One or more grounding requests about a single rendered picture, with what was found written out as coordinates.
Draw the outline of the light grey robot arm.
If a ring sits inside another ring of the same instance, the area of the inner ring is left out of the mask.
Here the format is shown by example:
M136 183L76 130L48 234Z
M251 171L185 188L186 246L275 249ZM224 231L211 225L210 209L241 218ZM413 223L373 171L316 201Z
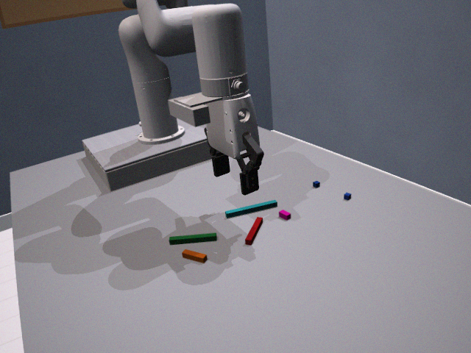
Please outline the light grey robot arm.
M185 129L178 126L177 118L194 127L209 124L205 104L223 99L210 97L234 96L249 90L239 6L189 7L188 0L121 1L125 7L138 9L137 15L120 23L118 33L141 120L140 143L155 145L181 138ZM167 10L160 9L163 5ZM202 92L173 99L169 70L157 55L172 57L192 52L196 52Z

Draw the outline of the turquoise rod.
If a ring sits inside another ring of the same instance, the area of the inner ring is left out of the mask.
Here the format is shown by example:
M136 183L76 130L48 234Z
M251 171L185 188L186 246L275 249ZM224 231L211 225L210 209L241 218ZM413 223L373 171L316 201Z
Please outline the turquoise rod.
M228 211L225 211L225 215L226 215L227 218L232 218L232 217L236 217L236 216L239 216L239 215L245 215L245 214L248 214L248 213L253 213L253 212L257 212L257 211L261 211L261 210L266 210L266 209L273 208L273 207L277 207L277 201L276 200L272 200L272 201L269 201L269 202L263 202L263 203L260 203L260 204L254 204L254 205L250 205L250 206L247 206L247 207L241 207L241 208L234 209L234 210L228 210Z

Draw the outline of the orange rod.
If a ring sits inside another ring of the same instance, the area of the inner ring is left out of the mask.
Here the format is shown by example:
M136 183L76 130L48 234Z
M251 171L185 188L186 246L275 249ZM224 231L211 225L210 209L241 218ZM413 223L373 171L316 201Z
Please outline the orange rod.
M185 249L182 252L182 255L183 255L183 258L185 258L185 259L197 261L197 262L200 262L200 263L205 263L207 261L207 255L206 254L202 254L202 253L199 253L199 252L193 252L193 251L190 251L190 250L187 250L187 249Z

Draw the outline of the red rod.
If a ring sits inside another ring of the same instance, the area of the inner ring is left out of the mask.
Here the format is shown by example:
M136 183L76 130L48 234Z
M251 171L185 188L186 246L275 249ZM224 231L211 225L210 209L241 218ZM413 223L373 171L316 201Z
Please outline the red rod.
M249 231L246 239L245 239L245 244L246 245L252 245L259 229L261 228L261 225L263 223L263 218L257 217L255 220L255 223L252 225L251 230Z

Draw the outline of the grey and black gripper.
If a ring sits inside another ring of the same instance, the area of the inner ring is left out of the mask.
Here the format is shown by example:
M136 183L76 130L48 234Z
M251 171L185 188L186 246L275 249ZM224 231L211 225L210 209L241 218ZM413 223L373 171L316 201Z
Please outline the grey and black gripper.
M230 173L229 157L236 159L241 169L241 193L247 195L259 189L258 169L264 153L260 148L258 124L251 95L210 97L222 100L207 103L210 123L204 129L210 147L215 177ZM243 109L242 109L243 108ZM246 153L240 152L247 150ZM229 157L228 157L229 156ZM249 162L245 164L244 158Z

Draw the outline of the magenta block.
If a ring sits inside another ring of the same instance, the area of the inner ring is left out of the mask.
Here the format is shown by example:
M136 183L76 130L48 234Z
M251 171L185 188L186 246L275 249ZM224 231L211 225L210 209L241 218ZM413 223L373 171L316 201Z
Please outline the magenta block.
M285 219L285 220L289 220L291 218L291 213L288 213L286 212L285 210L281 210L279 212L279 217Z

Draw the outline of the green rod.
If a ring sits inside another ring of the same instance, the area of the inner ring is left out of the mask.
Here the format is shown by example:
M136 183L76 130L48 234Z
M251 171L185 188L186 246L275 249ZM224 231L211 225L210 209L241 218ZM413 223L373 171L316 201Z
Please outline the green rod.
M186 244L186 243L202 243L217 241L216 233L200 234L200 235L183 235L169 238L170 245Z

